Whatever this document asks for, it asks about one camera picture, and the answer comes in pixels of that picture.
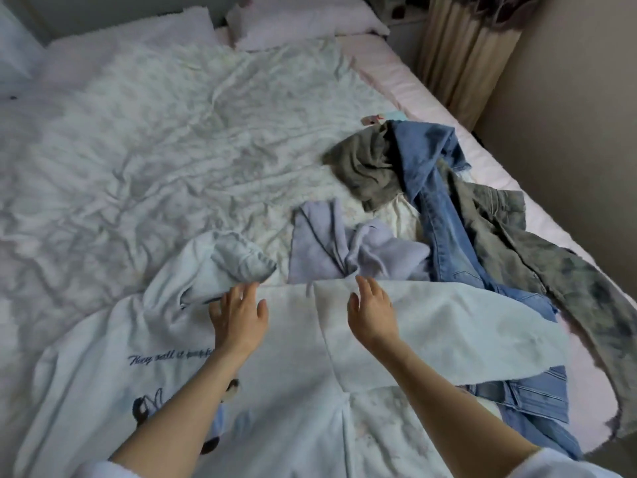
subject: person's right arm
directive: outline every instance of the person's right arm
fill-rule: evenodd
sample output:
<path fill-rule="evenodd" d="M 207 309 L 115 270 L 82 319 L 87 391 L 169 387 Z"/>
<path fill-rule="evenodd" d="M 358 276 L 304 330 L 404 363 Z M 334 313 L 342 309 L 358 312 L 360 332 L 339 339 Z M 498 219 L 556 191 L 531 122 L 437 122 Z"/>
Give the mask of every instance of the person's right arm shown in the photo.
<path fill-rule="evenodd" d="M 423 362 L 401 340 L 386 292 L 374 279 L 356 277 L 356 281 L 361 297 L 352 294 L 348 302 L 350 328 L 407 395 L 454 478 L 505 478 L 514 470 L 515 476 L 520 477 L 557 476 L 517 474 L 520 465 L 532 462 L 536 457 L 528 458 L 540 448 L 493 416 L 471 394 L 450 384 Z M 602 476 L 572 471 L 568 474 L 567 470 L 568 476 Z"/>

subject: headboard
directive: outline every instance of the headboard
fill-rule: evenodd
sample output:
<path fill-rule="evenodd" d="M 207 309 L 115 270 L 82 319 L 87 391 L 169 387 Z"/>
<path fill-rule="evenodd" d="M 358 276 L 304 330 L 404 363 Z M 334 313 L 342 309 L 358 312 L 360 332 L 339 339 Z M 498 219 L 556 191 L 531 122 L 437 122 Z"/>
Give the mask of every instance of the headboard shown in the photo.
<path fill-rule="evenodd" d="M 43 42 L 195 5 L 207 6 L 218 27 L 239 1 L 242 0 L 4 0 Z"/>

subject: floor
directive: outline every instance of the floor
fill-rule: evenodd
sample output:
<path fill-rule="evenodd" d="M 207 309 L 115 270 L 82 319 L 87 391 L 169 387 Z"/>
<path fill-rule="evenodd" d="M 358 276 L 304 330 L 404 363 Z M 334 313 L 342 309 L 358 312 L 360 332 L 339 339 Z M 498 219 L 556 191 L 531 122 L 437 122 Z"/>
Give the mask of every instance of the floor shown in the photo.
<path fill-rule="evenodd" d="M 637 478 L 637 433 L 606 443 L 586 456 L 586 460 L 624 478 Z"/>

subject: white sleeve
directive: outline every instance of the white sleeve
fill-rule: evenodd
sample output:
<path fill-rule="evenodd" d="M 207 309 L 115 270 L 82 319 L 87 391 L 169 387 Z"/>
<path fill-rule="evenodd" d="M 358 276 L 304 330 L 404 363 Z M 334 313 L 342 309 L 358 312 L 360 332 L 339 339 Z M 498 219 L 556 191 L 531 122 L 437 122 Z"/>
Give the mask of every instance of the white sleeve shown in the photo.
<path fill-rule="evenodd" d="M 508 478 L 621 478 L 612 471 L 585 461 L 573 461 L 545 448 L 514 469 Z"/>
<path fill-rule="evenodd" d="M 80 465 L 71 478 L 139 478 L 139 476 L 110 461 L 88 461 Z"/>

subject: person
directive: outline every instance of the person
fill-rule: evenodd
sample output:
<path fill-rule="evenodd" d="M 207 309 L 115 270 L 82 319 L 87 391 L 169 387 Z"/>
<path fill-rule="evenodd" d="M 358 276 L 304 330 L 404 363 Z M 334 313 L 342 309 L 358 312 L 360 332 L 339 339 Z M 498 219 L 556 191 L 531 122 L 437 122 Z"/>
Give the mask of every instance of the person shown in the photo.
<path fill-rule="evenodd" d="M 347 304 L 349 327 L 402 388 L 454 478 L 618 476 L 538 448 L 471 394 L 450 384 L 401 340 L 385 290 L 374 279 L 356 277 L 356 281 L 360 297 L 353 293 Z M 109 461 L 87 463 L 75 478 L 191 476 L 228 384 L 266 334 L 267 303 L 256 303 L 257 287 L 258 283 L 237 286 L 222 297 L 222 317 L 215 327 L 223 332 L 223 343 Z"/>

